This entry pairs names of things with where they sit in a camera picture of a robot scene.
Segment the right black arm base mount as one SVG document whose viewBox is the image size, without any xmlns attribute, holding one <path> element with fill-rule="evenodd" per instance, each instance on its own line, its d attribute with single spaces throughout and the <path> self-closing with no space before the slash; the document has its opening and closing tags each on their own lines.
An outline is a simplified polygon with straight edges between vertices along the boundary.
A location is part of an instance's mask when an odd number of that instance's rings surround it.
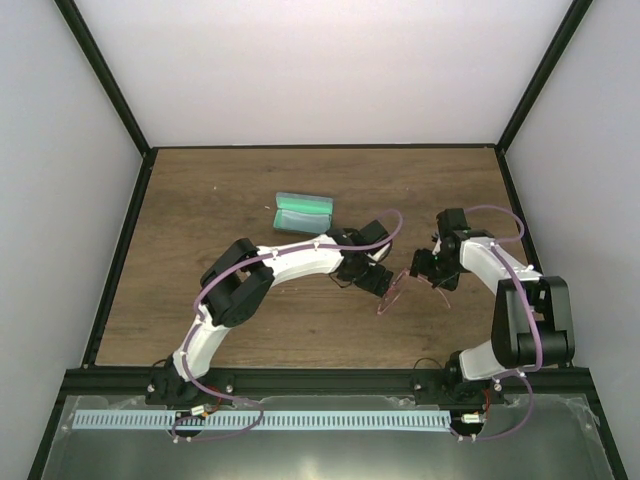
<svg viewBox="0 0 640 480">
<path fill-rule="evenodd" d="M 488 380 L 466 380 L 459 366 L 415 369 L 411 386 L 421 400 L 440 405 L 480 406 L 493 402 L 495 397 Z"/>
</svg>

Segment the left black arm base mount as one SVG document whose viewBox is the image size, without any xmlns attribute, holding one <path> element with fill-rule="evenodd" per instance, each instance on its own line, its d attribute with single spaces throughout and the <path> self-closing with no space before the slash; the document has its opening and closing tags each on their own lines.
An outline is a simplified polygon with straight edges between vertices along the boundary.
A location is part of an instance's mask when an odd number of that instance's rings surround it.
<svg viewBox="0 0 640 480">
<path fill-rule="evenodd" d="M 196 380 L 203 386 L 228 394 L 227 387 L 235 387 L 235 375 L 226 369 L 210 368 Z M 145 395 L 147 405 L 158 406 L 194 406 L 203 403 L 207 394 L 193 382 L 180 377 L 173 365 L 155 367 L 152 370 L 149 387 Z"/>
</svg>

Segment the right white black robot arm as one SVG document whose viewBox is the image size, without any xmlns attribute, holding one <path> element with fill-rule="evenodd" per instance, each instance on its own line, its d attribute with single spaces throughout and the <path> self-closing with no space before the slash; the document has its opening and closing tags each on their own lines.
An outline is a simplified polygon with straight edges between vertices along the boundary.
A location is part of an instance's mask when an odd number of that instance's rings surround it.
<svg viewBox="0 0 640 480">
<path fill-rule="evenodd" d="M 518 235 L 498 239 L 472 228 L 466 215 L 473 207 L 450 208 L 437 214 L 434 247 L 414 252 L 410 275 L 432 288 L 453 292 L 460 277 L 472 274 L 494 295 L 490 338 L 452 355 L 444 378 L 447 396 L 458 403 L 472 399 L 480 381 L 498 382 L 547 366 L 572 362 L 575 335 L 569 287 L 559 276 L 545 276 L 509 254 L 505 243 L 525 233 L 515 217 Z"/>
</svg>

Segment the black aluminium frame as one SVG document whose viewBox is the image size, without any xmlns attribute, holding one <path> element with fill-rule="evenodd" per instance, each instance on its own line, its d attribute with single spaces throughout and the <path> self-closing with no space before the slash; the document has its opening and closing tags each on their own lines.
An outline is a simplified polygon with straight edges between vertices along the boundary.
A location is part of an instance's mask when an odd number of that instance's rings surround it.
<svg viewBox="0 0 640 480">
<path fill-rule="evenodd" d="M 75 392 L 72 388 L 74 382 L 84 388 L 92 387 L 94 390 L 114 388 L 116 391 L 124 392 L 126 389 L 138 387 L 142 374 L 146 371 L 142 367 L 97 367 L 95 358 L 103 338 L 107 316 L 115 298 L 116 287 L 121 277 L 125 257 L 130 247 L 139 212 L 151 178 L 152 167 L 159 151 L 157 147 L 152 147 L 149 144 L 142 133 L 141 127 L 135 119 L 77 4 L 74 1 L 59 0 L 55 4 L 115 108 L 122 124 L 139 150 L 142 163 L 87 342 L 82 366 L 65 372 L 62 387 L 28 475 L 30 480 L 44 477 L 46 462 L 49 460 L 50 451 L 54 444 L 54 429 L 61 418 L 62 404 L 68 395 Z M 591 4 L 591 0 L 576 0 L 570 4 L 499 141 L 496 144 L 488 143 L 486 145 L 494 150 L 511 210 L 520 220 L 525 219 L 525 213 L 507 165 L 506 153 Z"/>
</svg>

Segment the light blue cleaning cloth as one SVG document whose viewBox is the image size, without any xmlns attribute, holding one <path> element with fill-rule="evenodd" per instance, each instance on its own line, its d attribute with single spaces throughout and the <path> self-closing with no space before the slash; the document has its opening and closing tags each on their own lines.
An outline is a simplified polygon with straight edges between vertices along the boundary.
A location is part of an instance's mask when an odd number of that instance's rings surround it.
<svg viewBox="0 0 640 480">
<path fill-rule="evenodd" d="M 277 221 L 278 229 L 305 234 L 323 234 L 330 226 L 330 215 L 301 213 L 291 210 L 279 211 Z"/>
</svg>

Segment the pink transparent sunglasses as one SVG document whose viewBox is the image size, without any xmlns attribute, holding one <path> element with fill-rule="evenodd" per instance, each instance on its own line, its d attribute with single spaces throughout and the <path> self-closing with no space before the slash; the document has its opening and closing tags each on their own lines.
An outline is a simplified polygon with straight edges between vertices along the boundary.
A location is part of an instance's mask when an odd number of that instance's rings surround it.
<svg viewBox="0 0 640 480">
<path fill-rule="evenodd" d="M 389 289 L 381 298 L 376 313 L 378 315 L 383 315 L 384 313 L 386 313 L 399 300 L 401 295 L 414 284 L 429 286 L 432 290 L 436 291 L 442 297 L 446 307 L 448 309 L 451 308 L 451 304 L 447 296 L 439 287 L 433 287 L 428 279 L 421 274 L 418 274 L 417 276 L 411 276 L 410 270 L 408 268 L 404 268 L 391 282 Z"/>
</svg>

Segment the shiny metal front plate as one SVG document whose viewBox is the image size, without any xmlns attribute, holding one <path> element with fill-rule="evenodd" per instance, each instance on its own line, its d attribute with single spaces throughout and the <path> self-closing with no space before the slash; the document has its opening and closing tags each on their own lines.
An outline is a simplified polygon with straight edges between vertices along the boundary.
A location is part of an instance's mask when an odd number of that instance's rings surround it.
<svg viewBox="0 0 640 480">
<path fill-rule="evenodd" d="M 78 410 L 186 411 L 139 398 L 69 398 L 44 479 L 610 479 L 595 415 L 580 395 L 510 395 L 475 440 L 448 432 L 73 430 Z M 446 411 L 410 398 L 270 397 L 261 410 Z"/>
</svg>

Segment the blue green glasses case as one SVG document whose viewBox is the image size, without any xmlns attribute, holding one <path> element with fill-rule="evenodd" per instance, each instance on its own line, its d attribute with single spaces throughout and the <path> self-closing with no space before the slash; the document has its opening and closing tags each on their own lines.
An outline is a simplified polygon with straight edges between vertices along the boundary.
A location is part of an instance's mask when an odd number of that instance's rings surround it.
<svg viewBox="0 0 640 480">
<path fill-rule="evenodd" d="M 334 200 L 330 197 L 277 192 L 275 230 L 320 235 L 331 228 Z"/>
</svg>

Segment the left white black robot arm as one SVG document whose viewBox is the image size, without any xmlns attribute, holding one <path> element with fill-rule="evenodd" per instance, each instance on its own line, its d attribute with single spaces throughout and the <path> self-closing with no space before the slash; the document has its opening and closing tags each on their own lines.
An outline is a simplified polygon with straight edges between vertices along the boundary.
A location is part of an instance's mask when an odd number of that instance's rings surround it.
<svg viewBox="0 0 640 480">
<path fill-rule="evenodd" d="M 196 402 L 203 376 L 228 332 L 259 309 L 270 290 L 303 277 L 326 275 L 383 297 L 393 273 L 382 262 L 401 227 L 389 232 L 378 220 L 361 229 L 329 230 L 310 240 L 281 246 L 235 241 L 201 278 L 194 320 L 166 367 L 170 393 Z"/>
</svg>

